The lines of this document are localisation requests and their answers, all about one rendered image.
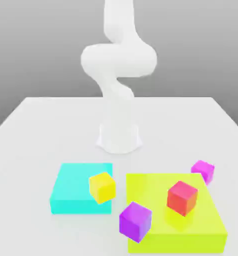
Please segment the small red cube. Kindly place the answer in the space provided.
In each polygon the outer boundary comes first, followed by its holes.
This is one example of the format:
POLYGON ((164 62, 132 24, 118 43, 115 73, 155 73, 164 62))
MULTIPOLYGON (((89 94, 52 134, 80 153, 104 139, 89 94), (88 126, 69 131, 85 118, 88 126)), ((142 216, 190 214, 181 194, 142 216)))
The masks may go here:
POLYGON ((167 192, 167 206, 186 216, 196 205, 199 190, 179 180, 167 192))

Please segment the large lime box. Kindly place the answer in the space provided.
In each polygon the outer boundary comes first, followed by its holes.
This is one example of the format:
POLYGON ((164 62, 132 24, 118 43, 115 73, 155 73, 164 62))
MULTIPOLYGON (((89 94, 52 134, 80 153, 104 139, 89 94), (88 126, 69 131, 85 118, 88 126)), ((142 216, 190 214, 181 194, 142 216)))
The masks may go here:
POLYGON ((126 201, 152 211, 150 230, 140 243, 128 240, 129 253, 223 253, 228 233, 201 174, 128 173, 126 201), (198 189, 186 216, 167 207, 168 190, 178 181, 198 189))

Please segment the small purple cube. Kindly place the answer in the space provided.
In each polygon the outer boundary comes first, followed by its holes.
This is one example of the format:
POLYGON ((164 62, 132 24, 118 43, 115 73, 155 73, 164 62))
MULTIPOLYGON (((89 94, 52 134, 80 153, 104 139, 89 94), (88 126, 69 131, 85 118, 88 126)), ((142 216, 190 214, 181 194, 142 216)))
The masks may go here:
POLYGON ((119 232, 140 243, 152 225, 152 211, 132 201, 119 215, 119 232))

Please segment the small magenta cube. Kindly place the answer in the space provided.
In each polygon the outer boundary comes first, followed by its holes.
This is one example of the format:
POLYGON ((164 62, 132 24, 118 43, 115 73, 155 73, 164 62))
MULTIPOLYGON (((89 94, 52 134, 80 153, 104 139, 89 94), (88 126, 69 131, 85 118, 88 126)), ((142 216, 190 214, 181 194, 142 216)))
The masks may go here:
POLYGON ((200 173, 206 185, 208 185, 212 181, 214 176, 214 171, 215 171, 215 166, 203 160, 198 160, 191 167, 191 173, 200 173))

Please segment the small yellow cube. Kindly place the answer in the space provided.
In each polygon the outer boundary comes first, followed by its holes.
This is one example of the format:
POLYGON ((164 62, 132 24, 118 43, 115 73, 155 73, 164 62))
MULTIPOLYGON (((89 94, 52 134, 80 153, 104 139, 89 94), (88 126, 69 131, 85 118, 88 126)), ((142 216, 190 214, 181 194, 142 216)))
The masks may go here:
POLYGON ((116 182, 108 172, 102 172, 89 178, 89 191, 100 205, 116 197, 116 182))

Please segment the large cyan box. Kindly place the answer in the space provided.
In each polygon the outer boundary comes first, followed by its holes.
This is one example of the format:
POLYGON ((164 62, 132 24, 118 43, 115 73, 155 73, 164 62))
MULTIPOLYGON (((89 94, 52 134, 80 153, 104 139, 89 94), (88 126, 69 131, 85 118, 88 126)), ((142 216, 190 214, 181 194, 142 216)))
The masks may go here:
POLYGON ((51 213, 111 214, 111 200, 98 204, 90 194, 89 178, 103 172, 112 176, 113 164, 63 163, 49 199, 51 213))

